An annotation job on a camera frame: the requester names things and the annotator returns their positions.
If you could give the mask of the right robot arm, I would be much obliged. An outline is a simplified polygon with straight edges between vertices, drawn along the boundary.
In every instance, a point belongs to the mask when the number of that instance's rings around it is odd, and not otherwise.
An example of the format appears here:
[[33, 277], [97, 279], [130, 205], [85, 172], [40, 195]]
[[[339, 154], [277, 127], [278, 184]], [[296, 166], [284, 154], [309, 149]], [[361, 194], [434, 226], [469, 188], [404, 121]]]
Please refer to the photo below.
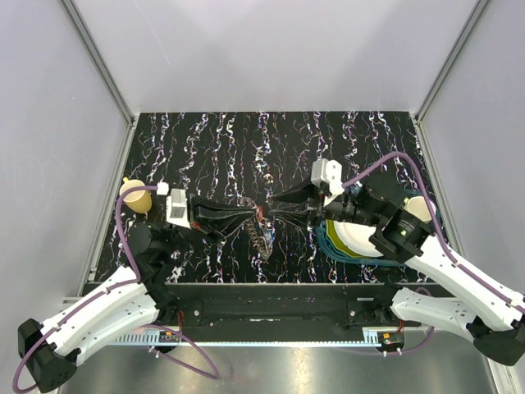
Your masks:
[[358, 192], [331, 192], [324, 181], [305, 180], [272, 200], [289, 203], [273, 216], [297, 227], [329, 219], [367, 230], [358, 246], [367, 257], [384, 257], [423, 273], [454, 298], [443, 300], [393, 286], [372, 305], [382, 325], [424, 323], [463, 337], [487, 358], [514, 366], [524, 355], [524, 295], [502, 285], [441, 242], [437, 225], [405, 208], [406, 190], [387, 173], [369, 176]]

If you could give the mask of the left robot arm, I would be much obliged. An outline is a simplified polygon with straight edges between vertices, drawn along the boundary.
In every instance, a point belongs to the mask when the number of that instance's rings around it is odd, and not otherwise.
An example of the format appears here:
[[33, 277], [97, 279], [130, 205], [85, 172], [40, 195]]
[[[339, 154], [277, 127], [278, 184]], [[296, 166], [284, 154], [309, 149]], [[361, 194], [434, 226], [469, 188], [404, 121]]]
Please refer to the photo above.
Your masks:
[[258, 209], [174, 189], [166, 197], [166, 216], [163, 225], [139, 222], [120, 231], [127, 260], [101, 285], [55, 316], [43, 322], [30, 318], [18, 327], [16, 376], [27, 370], [35, 388], [51, 392], [118, 337], [149, 324], [177, 322], [182, 313], [167, 285], [174, 252], [202, 239], [221, 241], [256, 219]]

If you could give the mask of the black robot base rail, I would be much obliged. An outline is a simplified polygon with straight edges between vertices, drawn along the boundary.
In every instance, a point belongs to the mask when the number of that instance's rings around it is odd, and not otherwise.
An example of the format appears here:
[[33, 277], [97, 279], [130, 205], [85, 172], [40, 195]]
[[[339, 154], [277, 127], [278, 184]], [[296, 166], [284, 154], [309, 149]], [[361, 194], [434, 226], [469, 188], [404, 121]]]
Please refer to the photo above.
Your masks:
[[178, 284], [158, 291], [147, 324], [203, 327], [216, 322], [328, 322], [329, 326], [397, 327], [396, 284]]

